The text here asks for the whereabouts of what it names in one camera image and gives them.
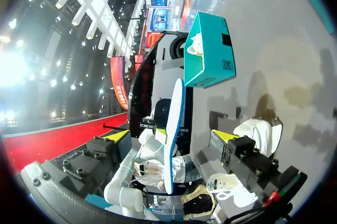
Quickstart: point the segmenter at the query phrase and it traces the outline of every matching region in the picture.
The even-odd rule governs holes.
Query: black fabric
[[[200,194],[184,205],[184,215],[203,213],[212,210],[213,202],[208,194]]]

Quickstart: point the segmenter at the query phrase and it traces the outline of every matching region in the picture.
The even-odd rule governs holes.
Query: red wall
[[[126,120],[127,113],[122,113],[46,132],[5,138],[3,141],[13,168],[20,172],[27,164],[34,161],[43,163],[84,144],[94,136],[108,132],[110,129],[103,129],[103,123],[120,126]]]

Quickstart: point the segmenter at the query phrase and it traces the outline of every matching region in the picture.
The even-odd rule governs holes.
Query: red panel
[[[153,48],[162,35],[163,34],[159,32],[147,32],[145,48]]]
[[[121,106],[127,110],[128,96],[126,95],[125,85],[124,85],[124,57],[112,57],[110,58],[111,67],[111,78],[112,84],[114,85],[114,91],[116,97],[121,104]]]
[[[108,132],[110,129],[103,129],[103,123],[120,126],[126,120],[127,113],[122,113],[46,132],[5,138],[4,145],[13,168],[20,172],[34,161],[43,163],[84,144],[94,136]]]

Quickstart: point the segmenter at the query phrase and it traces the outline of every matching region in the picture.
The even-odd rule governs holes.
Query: yellow label
[[[127,133],[129,133],[129,130],[125,130],[119,133],[114,133],[106,137],[102,137],[103,139],[109,139],[114,142],[119,142]]]

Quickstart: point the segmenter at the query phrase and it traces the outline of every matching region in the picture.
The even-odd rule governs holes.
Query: black bolt
[[[85,176],[84,170],[82,168],[78,168],[76,170],[76,173],[79,174],[80,177],[84,177]]]
[[[247,156],[247,152],[243,151],[242,153],[240,153],[240,159],[244,159]]]
[[[41,184],[40,180],[38,180],[37,178],[33,179],[33,185],[34,186],[39,186]]]
[[[102,156],[101,156],[100,153],[95,153],[95,154],[94,154],[94,157],[95,157],[97,160],[99,160]]]
[[[272,164],[275,165],[275,166],[276,166],[276,165],[279,165],[278,159],[274,159],[274,160],[272,161]]]
[[[83,149],[82,150],[82,154],[84,154],[84,155],[88,155],[88,152],[89,152],[88,149]]]
[[[261,176],[262,173],[263,173],[263,170],[262,170],[261,168],[257,168],[257,169],[255,170],[255,175],[257,175],[258,177]]]
[[[70,164],[70,162],[68,160],[63,160],[62,164],[63,164],[64,167],[71,166],[71,164]]]
[[[48,180],[48,179],[50,178],[49,173],[46,172],[46,171],[42,172],[42,178],[43,178],[44,180]]]

